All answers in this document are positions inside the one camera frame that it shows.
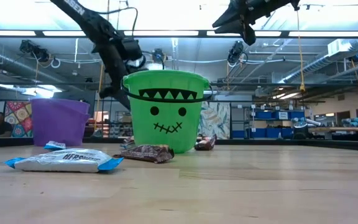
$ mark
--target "white and blue wrapper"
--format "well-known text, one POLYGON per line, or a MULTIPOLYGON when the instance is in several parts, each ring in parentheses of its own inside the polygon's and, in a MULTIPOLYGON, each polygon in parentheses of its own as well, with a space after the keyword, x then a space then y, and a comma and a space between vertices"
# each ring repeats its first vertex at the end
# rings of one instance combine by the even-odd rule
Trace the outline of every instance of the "white and blue wrapper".
POLYGON ((29 158, 13 158, 5 164, 24 171, 106 172, 116 168, 123 159, 113 159, 94 149, 63 149, 29 158))
POLYGON ((55 141, 49 141, 45 145, 44 149, 49 149, 51 151, 66 149, 66 144, 65 143, 55 142, 55 141))

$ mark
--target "stitched mouth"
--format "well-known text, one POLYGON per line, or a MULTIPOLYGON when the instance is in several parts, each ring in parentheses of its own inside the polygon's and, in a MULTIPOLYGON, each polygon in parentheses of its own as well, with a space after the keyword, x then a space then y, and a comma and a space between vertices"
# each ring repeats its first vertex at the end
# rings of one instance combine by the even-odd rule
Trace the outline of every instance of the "stitched mouth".
POLYGON ((154 129, 157 129, 159 128, 160 129, 160 132, 162 132, 163 130, 165 131, 165 134, 168 134, 168 133, 174 133, 174 132, 178 132, 178 128, 181 129, 181 122, 177 122, 177 125, 172 125, 172 126, 168 126, 167 128, 164 127, 164 125, 159 125, 159 123, 157 124, 154 124, 154 129))

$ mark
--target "colorful mural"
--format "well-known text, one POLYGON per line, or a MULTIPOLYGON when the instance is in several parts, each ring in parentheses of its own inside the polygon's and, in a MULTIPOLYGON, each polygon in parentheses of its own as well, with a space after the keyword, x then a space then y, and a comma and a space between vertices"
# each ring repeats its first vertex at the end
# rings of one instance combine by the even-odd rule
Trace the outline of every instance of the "colorful mural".
POLYGON ((218 139, 229 139, 230 104, 203 102, 198 133, 204 136, 216 134, 218 139))
POLYGON ((12 137, 32 137, 31 103, 29 101, 7 101, 5 121, 13 126, 12 137))

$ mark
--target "black eyes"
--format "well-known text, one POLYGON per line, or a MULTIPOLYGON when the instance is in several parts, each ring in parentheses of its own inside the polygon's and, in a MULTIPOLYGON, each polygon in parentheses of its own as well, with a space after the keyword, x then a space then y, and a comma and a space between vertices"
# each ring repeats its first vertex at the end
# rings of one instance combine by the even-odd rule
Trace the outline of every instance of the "black eyes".
POLYGON ((156 107, 156 106, 153 106, 153 107, 151 107, 151 109, 150 109, 150 113, 152 114, 152 115, 157 115, 158 113, 160 112, 160 110, 158 109, 158 107, 156 107))
POLYGON ((186 115, 186 108, 180 108, 180 109, 178 110, 178 113, 179 113, 180 116, 186 115))
MULTIPOLYGON (((154 115, 154 116, 158 115, 159 112, 160 112, 160 110, 159 110, 159 108, 156 107, 156 106, 153 106, 153 107, 150 108, 150 113, 151 113, 152 115, 154 115)), ((186 113, 187 113, 186 108, 180 108, 180 109, 178 110, 178 114, 179 114, 180 116, 184 116, 184 115, 186 115, 186 113)))

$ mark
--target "green bucket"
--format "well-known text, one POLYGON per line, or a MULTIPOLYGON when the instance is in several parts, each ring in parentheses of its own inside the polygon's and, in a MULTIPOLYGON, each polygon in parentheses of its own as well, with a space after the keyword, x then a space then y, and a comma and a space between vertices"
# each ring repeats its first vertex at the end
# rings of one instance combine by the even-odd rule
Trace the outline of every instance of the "green bucket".
POLYGON ((166 144, 175 153, 190 150, 197 138, 201 102, 210 88, 200 75, 175 70, 136 72, 123 79, 130 96, 137 145, 166 144))

